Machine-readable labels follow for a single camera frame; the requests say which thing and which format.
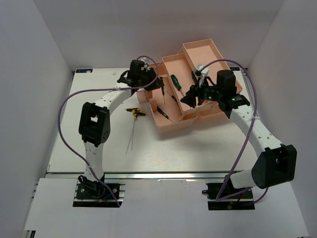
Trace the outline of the pink plastic toolbox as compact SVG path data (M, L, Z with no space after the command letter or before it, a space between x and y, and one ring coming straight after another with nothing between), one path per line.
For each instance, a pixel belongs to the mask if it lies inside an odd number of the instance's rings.
M222 55L212 39L184 43L177 54L162 58L155 70L159 73L159 77L163 77L166 105L164 105L160 89L151 92L145 90L137 92L139 103L150 105L150 115L153 116L159 133L170 133L190 127L194 123L227 118L216 102L204 101L201 106L195 108L180 102L183 96L174 86L170 77L174 74L182 87L182 91L186 93L190 86L194 85L191 71L194 72L200 64L205 65L221 58ZM167 91L176 97L177 102L168 95ZM173 123L157 112L157 106L170 117Z

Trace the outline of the small black green screwdriver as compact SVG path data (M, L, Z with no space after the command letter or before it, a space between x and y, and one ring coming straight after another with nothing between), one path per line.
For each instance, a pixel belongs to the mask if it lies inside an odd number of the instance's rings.
M157 112L161 114L164 118L168 119L169 121L173 123L170 117L159 106L157 106Z

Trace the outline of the yellow black hex key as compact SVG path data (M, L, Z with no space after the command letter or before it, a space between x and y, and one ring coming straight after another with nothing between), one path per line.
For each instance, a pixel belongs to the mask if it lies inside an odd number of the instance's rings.
M125 109L127 112L131 112L133 114L133 126L132 126L132 130L131 130L131 134L130 134L130 138L129 138L129 142L128 142L128 146L127 146L127 149L126 149L126 153L129 149L129 146L131 145L131 150L133 148L133 134L134 134L134 127L135 127L135 121L137 120L137 117L138 117L138 112L140 112L140 109L139 108L126 108Z
M127 153L129 148L131 150L133 150L133 138L134 138L135 122L137 121L139 116L144 117L147 114L145 112L141 111L140 108L127 108L126 111L132 113L133 114L133 118L134 118L130 139L129 139L129 142L128 142L128 145L127 145L127 149L126 149L126 153Z

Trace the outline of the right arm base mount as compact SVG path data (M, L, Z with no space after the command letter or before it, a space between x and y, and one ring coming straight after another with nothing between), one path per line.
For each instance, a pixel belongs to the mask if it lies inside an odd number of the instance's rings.
M206 189L202 194L207 197L208 210L210 211L238 211L238 210L255 210L253 193L249 189L242 193L242 188L235 189L232 185L227 184L219 198L227 197L221 201L216 201L216 196L220 192L222 183L207 183Z

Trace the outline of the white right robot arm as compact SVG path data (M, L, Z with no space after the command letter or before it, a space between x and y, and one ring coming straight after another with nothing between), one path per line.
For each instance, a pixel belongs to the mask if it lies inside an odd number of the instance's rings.
M212 83L206 69L196 70L192 76L195 84L181 102L193 108L204 101L217 102L219 108L244 133L257 156L250 170L229 176L229 182L223 186L224 193L234 198L242 188L257 186L264 189L292 181L297 150L293 145L283 144L254 115L255 107L237 92L235 74L231 70L220 70L216 74L217 83Z

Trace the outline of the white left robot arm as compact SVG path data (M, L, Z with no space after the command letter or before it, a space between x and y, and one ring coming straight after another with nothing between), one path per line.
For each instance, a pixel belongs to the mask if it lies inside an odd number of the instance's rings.
M86 102L82 107L79 134L84 142L88 162L83 180L92 181L87 191L94 198L104 194L103 147L110 135L110 116L125 100L139 89L152 91L162 88L164 83L156 70L145 62L145 56L130 63L129 70L122 73L114 90L110 90L94 103Z

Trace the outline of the green handled screwdriver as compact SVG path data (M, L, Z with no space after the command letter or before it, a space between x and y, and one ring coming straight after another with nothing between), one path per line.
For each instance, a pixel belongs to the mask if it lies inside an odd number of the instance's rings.
M174 74L172 74L170 77L171 77L171 80L172 80L174 86L177 88L177 90L181 92L182 96L185 96L177 77Z

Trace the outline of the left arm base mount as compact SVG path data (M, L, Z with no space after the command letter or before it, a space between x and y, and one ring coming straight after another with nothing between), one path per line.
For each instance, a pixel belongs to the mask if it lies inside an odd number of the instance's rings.
M125 184L107 182L106 186L98 181L90 181L83 175L77 179L73 207L82 208L119 208L125 195Z

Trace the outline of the large green screwdriver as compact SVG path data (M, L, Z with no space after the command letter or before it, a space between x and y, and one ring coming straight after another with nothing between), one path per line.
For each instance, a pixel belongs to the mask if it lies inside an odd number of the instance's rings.
M197 80L197 77L193 71L191 71L191 76L192 76L192 79L194 81L194 84L196 85L198 83L198 80Z

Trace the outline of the small green precision screwdriver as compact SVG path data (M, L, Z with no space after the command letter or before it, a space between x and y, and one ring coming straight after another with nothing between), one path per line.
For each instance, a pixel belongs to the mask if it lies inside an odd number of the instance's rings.
M160 81L161 81L161 87L160 88L161 88L161 92L162 92L162 96L163 96L163 102L164 102L164 105L166 105L163 77L160 77Z

